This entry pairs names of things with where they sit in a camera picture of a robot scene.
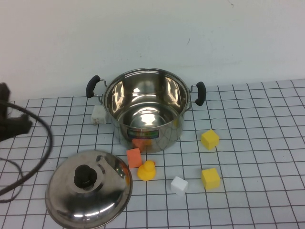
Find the black wire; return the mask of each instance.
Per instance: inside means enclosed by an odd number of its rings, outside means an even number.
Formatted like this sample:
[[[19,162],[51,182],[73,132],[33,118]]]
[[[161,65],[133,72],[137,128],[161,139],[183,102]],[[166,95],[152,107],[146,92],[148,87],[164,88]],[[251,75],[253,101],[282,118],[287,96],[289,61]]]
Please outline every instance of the black wire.
[[[52,132],[48,126],[48,124],[46,124],[45,121],[43,121],[40,117],[38,117],[37,115],[35,115],[34,113],[32,113],[31,111],[28,111],[27,109],[20,107],[18,105],[15,104],[11,104],[11,103],[7,103],[3,100],[0,100],[0,104],[6,107],[11,107],[13,109],[19,110],[27,115],[29,115],[30,117],[36,119],[38,122],[41,123],[41,125],[43,127],[46,128],[47,132],[48,132],[48,139],[49,139],[49,147],[45,153],[45,155],[43,156],[43,158],[40,160],[40,162],[30,171],[28,172],[27,175],[25,176],[21,176],[21,179],[17,180],[16,182],[14,182],[11,185],[8,185],[7,187],[3,188],[0,190],[0,196],[4,195],[5,193],[17,188],[18,186],[22,185],[24,182],[26,182],[28,179],[30,179],[35,173],[37,173],[39,171],[39,169],[44,165],[44,163],[47,161],[47,159],[49,158],[51,152],[52,152],[52,148],[53,148],[53,135]]]
[[[0,160],[1,160],[1,161],[9,162],[9,163],[11,163],[12,165],[14,165],[14,166],[19,170],[19,174],[20,174],[21,178],[23,178],[23,173],[22,173],[21,167],[20,167],[16,162],[14,162],[14,161],[12,161],[12,160],[9,160],[9,159],[4,159],[4,158],[2,158],[2,157],[0,157]],[[17,197],[17,196],[19,195],[19,193],[21,192],[22,188],[23,188],[23,185],[20,186],[19,191],[18,191],[18,192],[16,193],[16,195],[14,195],[12,198],[10,198],[10,199],[0,199],[0,204],[9,203],[9,202],[13,201],[14,199],[16,199],[16,197]]]

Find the white cube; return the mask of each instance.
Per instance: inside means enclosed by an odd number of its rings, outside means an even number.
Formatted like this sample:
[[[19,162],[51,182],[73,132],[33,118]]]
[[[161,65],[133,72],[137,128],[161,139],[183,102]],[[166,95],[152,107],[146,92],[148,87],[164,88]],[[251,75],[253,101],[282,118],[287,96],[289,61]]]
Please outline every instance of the white cube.
[[[96,124],[106,124],[107,123],[107,113],[104,106],[95,105],[91,115],[91,122]]]
[[[179,196],[183,196],[188,188],[188,182],[181,179],[180,177],[175,177],[171,182],[171,190]]]

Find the pot lid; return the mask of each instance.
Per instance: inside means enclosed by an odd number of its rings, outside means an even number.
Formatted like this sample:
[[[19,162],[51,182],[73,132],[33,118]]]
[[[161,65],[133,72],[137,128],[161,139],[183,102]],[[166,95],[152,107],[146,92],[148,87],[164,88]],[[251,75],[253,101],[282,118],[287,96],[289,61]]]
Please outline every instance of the pot lid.
[[[46,191],[51,217],[68,229],[98,228],[117,217],[132,193],[132,176],[117,156],[84,151],[65,160]]]

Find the rubber duck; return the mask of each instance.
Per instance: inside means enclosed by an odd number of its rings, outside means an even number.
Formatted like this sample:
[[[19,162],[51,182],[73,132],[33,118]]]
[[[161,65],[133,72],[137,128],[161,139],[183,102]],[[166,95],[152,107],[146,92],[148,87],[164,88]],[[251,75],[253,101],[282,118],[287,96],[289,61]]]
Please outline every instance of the rubber duck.
[[[138,177],[143,181],[148,181],[156,176],[155,163],[153,161],[145,161],[138,169]]]

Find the black pot handle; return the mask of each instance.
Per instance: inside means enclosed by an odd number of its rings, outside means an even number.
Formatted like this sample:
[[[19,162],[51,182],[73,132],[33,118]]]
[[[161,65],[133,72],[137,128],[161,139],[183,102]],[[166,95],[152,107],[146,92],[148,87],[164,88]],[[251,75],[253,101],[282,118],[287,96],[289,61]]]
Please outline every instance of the black pot handle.
[[[87,98],[92,98],[94,97],[94,89],[96,84],[100,81],[100,77],[98,75],[95,75],[94,77],[92,77],[92,79],[89,80],[88,84],[87,84],[87,88],[86,88],[86,96]]]
[[[195,103],[198,106],[202,106],[206,98],[206,88],[203,82],[198,82],[196,87],[198,88],[198,99],[196,99]]]

